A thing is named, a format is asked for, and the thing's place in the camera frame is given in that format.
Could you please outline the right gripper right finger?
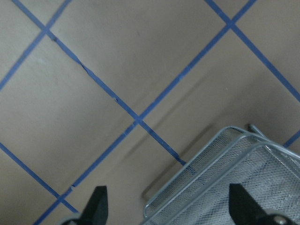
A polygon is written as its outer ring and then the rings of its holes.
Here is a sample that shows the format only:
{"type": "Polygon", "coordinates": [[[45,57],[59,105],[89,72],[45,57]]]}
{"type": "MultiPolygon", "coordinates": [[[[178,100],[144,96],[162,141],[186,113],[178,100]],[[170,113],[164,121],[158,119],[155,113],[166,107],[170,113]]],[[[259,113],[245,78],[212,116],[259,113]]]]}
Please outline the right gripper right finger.
{"type": "Polygon", "coordinates": [[[229,214],[236,225],[269,225],[268,214],[241,184],[229,185],[229,214]]]}

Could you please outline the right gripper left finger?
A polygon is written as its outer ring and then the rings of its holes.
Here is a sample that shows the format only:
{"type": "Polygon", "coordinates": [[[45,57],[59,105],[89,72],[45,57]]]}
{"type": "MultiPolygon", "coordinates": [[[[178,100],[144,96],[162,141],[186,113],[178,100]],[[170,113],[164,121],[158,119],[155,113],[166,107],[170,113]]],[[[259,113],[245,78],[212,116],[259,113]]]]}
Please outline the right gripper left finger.
{"type": "Polygon", "coordinates": [[[95,187],[80,218],[79,225],[105,225],[108,220],[108,194],[106,186],[95,187]]]}

